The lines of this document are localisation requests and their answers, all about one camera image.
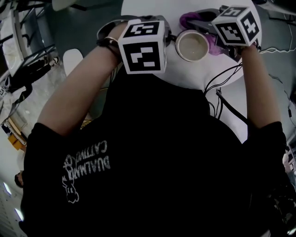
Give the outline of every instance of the white cup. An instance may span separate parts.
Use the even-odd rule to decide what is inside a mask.
[[[195,30],[181,32],[177,36],[175,46],[179,56],[189,62],[197,62],[209,52],[208,40]]]

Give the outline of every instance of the white cube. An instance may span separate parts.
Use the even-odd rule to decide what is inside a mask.
[[[127,74],[164,73],[167,65],[164,21],[130,20],[118,40]]]
[[[212,24],[225,45],[250,46],[260,31],[248,6],[231,6]]]

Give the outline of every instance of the gray floor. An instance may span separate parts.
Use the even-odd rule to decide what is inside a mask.
[[[79,49],[83,56],[86,56],[95,47],[95,36],[99,27],[120,14],[122,1],[84,0],[79,1],[78,4],[92,6],[92,10],[82,12],[68,8],[60,12],[54,12],[51,8],[46,9],[46,18],[49,23],[50,33],[60,56],[66,50],[73,48]],[[258,12],[263,30],[262,48],[276,47],[280,50],[288,50],[291,41],[288,25],[284,22],[269,20],[267,12],[260,7],[258,7]],[[284,17],[279,13],[272,14],[272,16]],[[296,47],[296,27],[291,26],[291,29],[295,36],[295,40],[293,40],[291,46],[293,49]],[[281,108],[283,130],[288,138],[294,132],[295,128],[288,116],[289,101],[284,93],[284,89],[290,94],[293,83],[295,82],[296,51],[290,53],[266,53],[262,56],[269,73],[280,78],[284,84],[282,85],[278,81],[271,79],[275,86]],[[44,78],[33,84],[34,91],[32,95],[20,106],[19,111],[29,121],[30,126],[34,125],[42,106],[64,78],[65,74],[62,64],[60,64],[54,70],[50,71],[48,75],[44,76]],[[245,116],[247,115],[246,92],[243,78],[223,87],[222,94],[238,111]],[[95,117],[101,113],[105,91],[101,93],[100,97],[91,109]],[[217,105],[217,96],[214,90],[208,93],[207,98],[214,105]],[[296,124],[295,107],[293,105],[290,107],[293,115],[292,120]],[[232,116],[227,109],[224,109],[221,120],[235,131],[241,141],[244,141],[246,138],[246,127],[241,121],[233,119]]]

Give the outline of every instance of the black and white pattern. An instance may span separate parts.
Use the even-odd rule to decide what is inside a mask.
[[[245,44],[244,37],[236,23],[217,24],[224,41],[228,43]]]
[[[123,45],[131,72],[160,70],[158,42]]]
[[[2,87],[0,87],[0,96],[4,97],[5,94],[6,94],[5,90]]]
[[[255,36],[259,33],[259,28],[255,21],[255,18],[252,12],[249,12],[241,19],[242,26],[245,29],[245,32],[248,36],[249,41],[251,42]]]
[[[246,7],[236,7],[232,6],[228,8],[225,12],[223,12],[221,17],[238,17],[242,12],[246,10]]]
[[[143,22],[141,24],[130,25],[124,38],[143,35],[157,35],[159,22]]]

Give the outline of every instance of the purple cloth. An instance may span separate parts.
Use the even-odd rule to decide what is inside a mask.
[[[188,20],[203,20],[202,17],[196,13],[196,12],[189,12],[189,13],[186,13],[186,14],[183,14],[181,17],[180,17],[180,24],[188,29],[188,30],[194,30],[192,29],[188,24],[187,24],[187,21]],[[209,42],[209,54],[211,55],[219,55],[219,54],[222,54],[222,51],[221,51],[221,48],[216,46],[215,45],[215,41],[216,41],[216,36],[214,35],[210,35],[210,34],[206,34],[204,35],[206,37],[206,39],[208,40]]]

